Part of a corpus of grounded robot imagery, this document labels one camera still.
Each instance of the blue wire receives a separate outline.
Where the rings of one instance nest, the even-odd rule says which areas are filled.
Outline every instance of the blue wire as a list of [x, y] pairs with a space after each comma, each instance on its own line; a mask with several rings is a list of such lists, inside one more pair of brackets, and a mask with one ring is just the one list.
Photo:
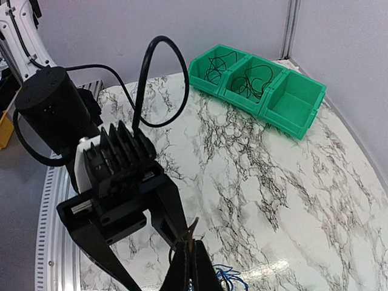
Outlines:
[[239, 277], [241, 275], [241, 272], [233, 270], [233, 267], [230, 267], [230, 266], [227, 266], [227, 265], [223, 265], [223, 264], [215, 264], [215, 265], [213, 265], [213, 268], [216, 271], [218, 271], [217, 277], [218, 277], [218, 280], [220, 282], [222, 282], [222, 281], [224, 281], [226, 279], [227, 284], [229, 284], [229, 286], [231, 287], [230, 291], [234, 291], [234, 289], [235, 289], [235, 285], [232, 282], [232, 280], [238, 281], [241, 284], [243, 284], [244, 288], [245, 288], [245, 291], [248, 291], [249, 285], [243, 279], [241, 279]]

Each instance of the yellow object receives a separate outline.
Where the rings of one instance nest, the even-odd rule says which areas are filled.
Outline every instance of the yellow object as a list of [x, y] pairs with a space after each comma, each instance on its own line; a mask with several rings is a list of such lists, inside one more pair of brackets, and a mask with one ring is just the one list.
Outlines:
[[7, 146], [13, 133], [13, 124], [4, 112], [0, 119], [0, 150]]

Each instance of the tangled wire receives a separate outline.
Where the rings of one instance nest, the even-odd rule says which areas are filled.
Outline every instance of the tangled wire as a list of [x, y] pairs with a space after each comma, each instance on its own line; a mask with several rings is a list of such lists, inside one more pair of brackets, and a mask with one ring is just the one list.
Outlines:
[[[254, 76], [257, 76], [256, 78], [250, 78], [250, 75], [252, 75], [253, 72], [252, 70], [258, 68], [266, 68], [264, 70], [269, 70], [269, 78], [265, 78], [268, 74], [264, 70], [255, 72]], [[251, 96], [255, 97], [258, 100], [256, 102], [258, 104], [264, 94], [264, 90], [272, 82], [272, 78], [273, 70], [268, 65], [256, 65], [246, 69], [244, 76], [238, 76], [233, 79], [231, 89], [239, 95], [245, 95], [247, 99]]]

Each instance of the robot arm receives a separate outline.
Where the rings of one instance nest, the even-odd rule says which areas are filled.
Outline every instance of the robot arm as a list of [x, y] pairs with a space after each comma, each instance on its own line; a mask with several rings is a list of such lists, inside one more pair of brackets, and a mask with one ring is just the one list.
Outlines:
[[0, 5], [0, 39], [11, 51], [10, 57], [23, 81], [37, 69], [56, 66], [36, 29], [40, 16], [37, 1], [7, 0]]
[[[150, 210], [152, 226], [176, 250], [161, 290], [187, 291], [191, 280], [196, 291], [222, 291], [203, 243], [192, 239], [193, 228], [187, 227], [177, 186], [155, 161], [153, 144], [138, 128], [140, 121], [162, 127], [183, 111], [189, 95], [189, 77], [176, 45], [165, 36], [151, 42], [143, 60], [135, 106], [111, 68], [57, 67], [37, 34], [28, 1], [8, 0], [0, 5], [0, 32], [24, 81], [15, 101], [16, 135], [39, 162], [66, 166], [79, 193], [57, 206], [74, 242], [126, 288], [140, 290], [109, 245], [144, 227], [143, 211]], [[172, 119], [150, 124], [141, 117], [141, 108], [152, 53], [161, 41], [171, 46], [182, 65], [185, 97]], [[108, 133], [104, 129], [100, 132], [101, 109], [90, 92], [75, 88], [66, 72], [89, 67], [110, 70], [118, 78], [135, 109], [132, 130], [120, 122], [117, 129], [111, 125]], [[43, 157], [26, 143], [18, 126], [19, 114], [55, 153], [62, 155], [61, 159]]]

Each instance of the marble tabletop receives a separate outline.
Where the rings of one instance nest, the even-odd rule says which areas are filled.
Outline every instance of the marble tabletop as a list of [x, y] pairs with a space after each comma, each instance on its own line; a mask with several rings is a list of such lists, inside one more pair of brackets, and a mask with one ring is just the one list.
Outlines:
[[[127, 85], [132, 96], [136, 86]], [[145, 119], [171, 117], [183, 90], [182, 74], [149, 80]], [[99, 103], [105, 125], [130, 124], [120, 87]], [[141, 128], [179, 187], [187, 222], [199, 217], [195, 237], [249, 290], [388, 290], [387, 195], [326, 102], [303, 141], [194, 88], [174, 123]], [[169, 247], [146, 216], [112, 249], [144, 291], [156, 291]], [[83, 254], [81, 289], [125, 290]]]

